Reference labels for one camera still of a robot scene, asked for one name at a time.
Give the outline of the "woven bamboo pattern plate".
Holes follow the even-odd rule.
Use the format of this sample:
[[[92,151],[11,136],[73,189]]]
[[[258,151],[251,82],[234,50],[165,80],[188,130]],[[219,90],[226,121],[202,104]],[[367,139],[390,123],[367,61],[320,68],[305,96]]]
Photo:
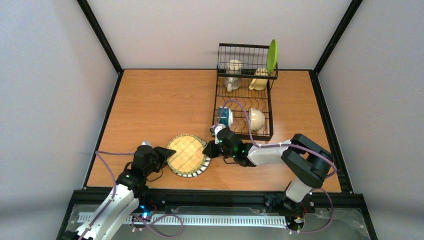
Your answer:
[[[203,150],[206,143],[199,137],[191,134],[180,134],[174,137],[167,145],[168,149],[175,150],[176,153],[167,159],[167,164],[176,158],[199,159],[206,157]]]

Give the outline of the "yellow ceramic mug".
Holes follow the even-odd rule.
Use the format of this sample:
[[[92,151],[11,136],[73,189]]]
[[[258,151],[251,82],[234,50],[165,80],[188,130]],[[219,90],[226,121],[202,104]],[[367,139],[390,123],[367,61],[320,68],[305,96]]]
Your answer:
[[[268,71],[266,68],[258,68],[255,73],[255,77],[266,77]],[[248,86],[249,90],[262,91],[267,87],[268,79],[265,78],[253,78]]]

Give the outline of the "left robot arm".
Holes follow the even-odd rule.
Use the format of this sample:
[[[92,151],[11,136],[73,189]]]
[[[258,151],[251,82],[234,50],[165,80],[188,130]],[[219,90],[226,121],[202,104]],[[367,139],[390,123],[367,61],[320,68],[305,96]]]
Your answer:
[[[134,152],[107,152],[97,150],[95,155],[108,170],[113,186],[89,221],[74,231],[66,231],[61,240],[110,240],[139,206],[149,188],[148,176],[162,170],[167,160],[177,151],[160,146],[152,147],[144,141]],[[102,154],[112,156],[133,156],[122,173],[115,177],[112,169],[102,158]]]

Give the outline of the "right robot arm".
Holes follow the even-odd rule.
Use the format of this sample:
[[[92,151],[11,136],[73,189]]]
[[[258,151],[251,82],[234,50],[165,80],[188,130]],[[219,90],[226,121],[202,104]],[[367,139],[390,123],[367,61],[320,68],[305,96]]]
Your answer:
[[[242,167],[286,165],[295,175],[285,190],[285,197],[293,203],[320,189],[337,171],[331,153],[300,133],[284,142],[259,144],[243,142],[230,129],[217,126],[214,136],[202,151],[211,159],[233,158]]]

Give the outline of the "tall patterned ceramic cup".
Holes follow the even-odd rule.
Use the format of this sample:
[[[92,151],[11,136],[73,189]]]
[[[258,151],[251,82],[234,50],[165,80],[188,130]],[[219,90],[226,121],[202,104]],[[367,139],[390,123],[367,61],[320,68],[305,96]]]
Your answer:
[[[237,59],[232,59],[226,63],[226,77],[224,84],[228,92],[237,90],[241,86],[240,74],[242,70],[242,63]]]

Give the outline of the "black enclosure frame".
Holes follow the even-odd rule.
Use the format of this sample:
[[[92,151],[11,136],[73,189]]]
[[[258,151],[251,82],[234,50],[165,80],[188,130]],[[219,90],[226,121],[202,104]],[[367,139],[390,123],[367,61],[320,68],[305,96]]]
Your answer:
[[[366,226],[366,231],[372,240],[377,239],[377,234],[373,226],[365,199],[362,194],[354,193],[353,186],[347,172],[347,167],[342,156],[340,145],[336,137],[335,129],[330,117],[330,113],[327,104],[324,99],[324,94],[319,82],[318,75],[323,69],[325,63],[329,59],[331,53],[336,47],[338,41],[342,37],[344,31],[348,27],[349,23],[355,16],[355,13],[361,6],[362,1],[353,0],[349,4],[346,12],[344,13],[340,23],[338,24],[334,34],[330,38],[324,52],[319,58],[317,65],[314,69],[308,70],[311,85],[314,90],[315,98],[317,101],[320,116],[323,122],[324,130],[326,133],[327,140],[330,143],[330,150],[332,152],[332,159],[337,167],[336,175],[338,177],[341,192],[330,194],[331,199],[326,200],[323,193],[313,194],[311,199],[315,203],[316,207],[324,208],[328,207],[330,203],[335,208],[360,208],[362,212],[362,218]],[[110,46],[106,35],[104,34],[98,20],[95,17],[88,1],[80,0],[78,4],[84,13],[87,21],[91,25],[94,33],[96,34],[99,42],[104,48],[109,60],[111,61],[114,69],[116,70],[118,77],[112,92],[110,102],[104,117],[104,121],[100,130],[100,134],[96,143],[95,148],[98,149],[101,140],[104,135],[106,125],[109,120],[110,113],[112,111],[113,104],[115,102],[116,95],[119,90],[122,78],[125,70],[119,64],[115,53]],[[77,203],[88,203],[95,204],[99,203],[100,200],[106,197],[108,191],[107,187],[87,187],[83,186],[82,190],[75,190],[72,194],[68,208],[66,210],[65,217],[62,221],[61,228],[58,232],[58,240],[76,240],[78,235],[76,231],[69,231],[66,229],[67,221],[71,218],[72,207]],[[171,190],[171,189],[160,189],[154,188],[148,191],[148,198],[151,200],[160,200],[161,203],[158,205],[159,208],[163,209],[166,206],[181,207],[183,204],[189,204],[192,207],[262,207],[266,206],[266,198],[271,195],[281,195],[282,192],[278,191],[239,191],[239,190]]]

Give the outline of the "striped plate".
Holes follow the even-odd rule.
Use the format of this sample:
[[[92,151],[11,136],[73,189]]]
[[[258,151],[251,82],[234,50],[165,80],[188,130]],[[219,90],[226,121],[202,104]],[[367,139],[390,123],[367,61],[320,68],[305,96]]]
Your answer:
[[[197,177],[207,170],[211,163],[211,158],[204,156],[195,159],[175,158],[168,162],[168,167],[179,177]]]

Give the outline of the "white bowl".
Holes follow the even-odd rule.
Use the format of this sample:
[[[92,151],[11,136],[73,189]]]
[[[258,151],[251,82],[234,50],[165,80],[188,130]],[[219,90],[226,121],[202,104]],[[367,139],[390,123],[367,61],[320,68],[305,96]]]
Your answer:
[[[220,106],[218,108],[218,123],[230,128],[234,123],[234,115],[230,108]]]
[[[265,115],[262,111],[256,108],[250,108],[248,113],[248,120],[251,131],[259,131],[265,125]]]

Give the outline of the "black wire dish rack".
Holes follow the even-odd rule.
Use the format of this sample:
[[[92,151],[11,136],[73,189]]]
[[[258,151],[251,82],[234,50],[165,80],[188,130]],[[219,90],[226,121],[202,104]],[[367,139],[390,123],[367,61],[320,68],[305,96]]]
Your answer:
[[[241,136],[243,139],[249,139],[249,127],[245,114],[250,108],[260,110],[265,116],[264,127],[259,131],[252,131],[254,140],[270,141],[274,134],[273,113],[271,101],[271,89],[274,81],[278,77],[278,67],[268,76],[254,76],[259,68],[267,69],[268,45],[220,43],[217,51],[216,65],[216,85],[214,110],[212,123],[215,124],[218,119],[218,108],[230,102],[226,107],[232,110],[233,125],[230,129]],[[230,60],[239,60],[242,63],[240,78],[240,88],[228,92],[225,86],[226,63]],[[268,79],[266,88],[261,91],[249,90],[249,84],[254,78]]]

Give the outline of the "green plate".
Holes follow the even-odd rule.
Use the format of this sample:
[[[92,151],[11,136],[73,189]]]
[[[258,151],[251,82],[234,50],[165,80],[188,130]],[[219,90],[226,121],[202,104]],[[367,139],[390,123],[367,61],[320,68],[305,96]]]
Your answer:
[[[267,53],[267,61],[266,61],[266,67],[267,67],[267,73],[271,75],[278,63],[278,56],[279,56],[279,47],[278,43],[275,39],[273,39],[269,45],[268,53]]]

